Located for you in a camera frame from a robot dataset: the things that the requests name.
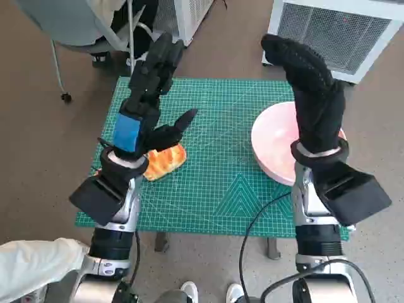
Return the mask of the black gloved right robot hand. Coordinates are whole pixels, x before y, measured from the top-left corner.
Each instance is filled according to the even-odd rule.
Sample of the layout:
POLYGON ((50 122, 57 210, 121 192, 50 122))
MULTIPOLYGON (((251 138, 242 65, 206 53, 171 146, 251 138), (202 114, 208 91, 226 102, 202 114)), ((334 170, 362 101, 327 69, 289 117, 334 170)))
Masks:
POLYGON ((345 96, 324 59, 310 47, 277 35, 264 35, 261 46, 266 60, 283 68, 292 87, 302 146, 313 154, 339 148, 345 96))

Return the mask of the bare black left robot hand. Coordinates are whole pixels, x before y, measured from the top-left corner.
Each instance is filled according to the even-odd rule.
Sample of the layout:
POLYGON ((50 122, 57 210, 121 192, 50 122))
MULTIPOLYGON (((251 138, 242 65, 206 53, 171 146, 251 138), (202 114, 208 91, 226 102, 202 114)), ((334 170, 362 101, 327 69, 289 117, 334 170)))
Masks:
POLYGON ((184 42, 174 42, 165 32, 152 43, 146 59, 136 62, 128 85, 131 93, 121 104, 112 140, 118 157, 137 160, 150 150, 160 152, 177 145, 195 118, 198 110, 190 109, 172 126, 157 126, 160 97, 170 91, 183 51, 184 42))

